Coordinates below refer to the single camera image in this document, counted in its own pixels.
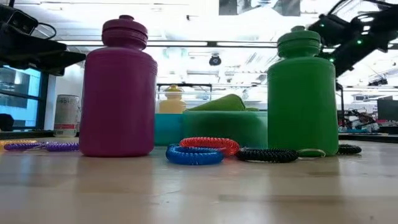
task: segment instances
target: red spiral keychain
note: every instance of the red spiral keychain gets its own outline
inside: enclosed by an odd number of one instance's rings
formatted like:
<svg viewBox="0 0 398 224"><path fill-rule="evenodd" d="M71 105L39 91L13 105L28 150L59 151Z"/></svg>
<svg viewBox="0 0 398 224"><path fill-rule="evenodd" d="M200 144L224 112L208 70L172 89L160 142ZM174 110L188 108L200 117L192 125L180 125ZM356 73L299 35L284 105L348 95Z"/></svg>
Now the red spiral keychain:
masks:
<svg viewBox="0 0 398 224"><path fill-rule="evenodd" d="M232 156L239 151L239 144L236 141L227 138L186 138L180 141L180 146L216 148L219 149L224 156Z"/></svg>

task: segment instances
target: ceiling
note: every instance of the ceiling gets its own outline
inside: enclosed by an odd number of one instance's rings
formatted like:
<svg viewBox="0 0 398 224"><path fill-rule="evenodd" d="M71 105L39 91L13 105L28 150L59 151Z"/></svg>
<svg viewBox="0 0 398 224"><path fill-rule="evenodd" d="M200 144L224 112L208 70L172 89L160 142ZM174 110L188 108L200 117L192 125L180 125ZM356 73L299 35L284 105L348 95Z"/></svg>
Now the ceiling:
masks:
<svg viewBox="0 0 398 224"><path fill-rule="evenodd" d="M150 41L217 40L239 42L275 42L296 25L314 23L338 0L252 0L251 6L230 15L220 15L220 2L248 0L16 0L15 7L40 22L57 29L54 38L70 45L69 50L88 53L100 44L101 26L121 14L135 17L149 30ZM352 1L354 9L345 7L340 17L349 18L358 11L371 11L374 6ZM34 35L48 37L52 31L40 26ZM158 82L187 83L264 83L267 68L276 62L276 49L208 48L208 47L148 47L159 64ZM212 54L220 55L220 66L209 66ZM374 52L344 74L345 85L367 85L368 80L396 68L398 51L388 54ZM391 78L394 72L387 73Z"/></svg>

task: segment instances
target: green water bottle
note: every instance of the green water bottle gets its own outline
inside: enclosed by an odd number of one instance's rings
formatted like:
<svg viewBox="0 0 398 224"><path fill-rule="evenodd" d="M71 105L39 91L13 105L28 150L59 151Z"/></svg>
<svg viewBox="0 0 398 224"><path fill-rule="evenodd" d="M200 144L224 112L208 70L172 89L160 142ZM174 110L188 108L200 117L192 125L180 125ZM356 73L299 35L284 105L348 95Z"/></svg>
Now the green water bottle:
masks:
<svg viewBox="0 0 398 224"><path fill-rule="evenodd" d="M304 27L294 27L279 38L283 60L269 68L267 77L269 147L336 154L335 67L315 57L319 52L319 34ZM320 156L320 152L300 155Z"/></svg>

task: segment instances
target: wooden table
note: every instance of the wooden table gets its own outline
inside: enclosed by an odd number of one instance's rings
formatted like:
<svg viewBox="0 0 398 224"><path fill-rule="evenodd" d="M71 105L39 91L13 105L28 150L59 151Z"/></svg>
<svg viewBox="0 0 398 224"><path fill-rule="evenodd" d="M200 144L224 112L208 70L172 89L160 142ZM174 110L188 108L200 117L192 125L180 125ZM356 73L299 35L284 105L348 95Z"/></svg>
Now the wooden table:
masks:
<svg viewBox="0 0 398 224"><path fill-rule="evenodd" d="M201 167L168 163L164 148L122 159L3 152L0 223L397 223L398 145L348 143L364 151Z"/></svg>

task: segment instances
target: magenta water bottle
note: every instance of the magenta water bottle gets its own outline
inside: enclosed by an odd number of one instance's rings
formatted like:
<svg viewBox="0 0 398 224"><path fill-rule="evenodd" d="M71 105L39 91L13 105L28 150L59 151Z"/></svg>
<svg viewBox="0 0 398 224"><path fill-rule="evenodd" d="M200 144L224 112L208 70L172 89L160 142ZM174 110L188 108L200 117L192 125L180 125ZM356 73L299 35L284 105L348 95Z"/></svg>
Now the magenta water bottle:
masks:
<svg viewBox="0 0 398 224"><path fill-rule="evenodd" d="M131 16L105 22L105 48L86 59L80 151L85 156L144 156L154 147L157 63L147 29Z"/></svg>

